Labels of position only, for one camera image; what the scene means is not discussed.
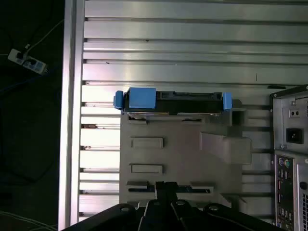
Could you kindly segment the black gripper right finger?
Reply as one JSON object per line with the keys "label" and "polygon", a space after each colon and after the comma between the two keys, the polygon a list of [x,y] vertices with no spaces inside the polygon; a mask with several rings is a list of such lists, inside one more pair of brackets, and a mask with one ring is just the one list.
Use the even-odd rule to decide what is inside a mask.
{"label": "black gripper right finger", "polygon": [[280,231],[281,229],[218,203],[203,210],[177,197],[178,184],[166,182],[166,198],[184,231]]}

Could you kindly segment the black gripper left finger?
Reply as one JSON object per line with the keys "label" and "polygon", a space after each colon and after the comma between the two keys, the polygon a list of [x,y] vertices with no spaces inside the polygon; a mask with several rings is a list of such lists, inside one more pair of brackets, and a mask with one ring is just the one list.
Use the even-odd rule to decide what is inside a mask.
{"label": "black gripper left finger", "polygon": [[117,204],[68,228],[66,231],[161,231],[167,218],[167,182],[155,183],[155,199],[145,207]]}

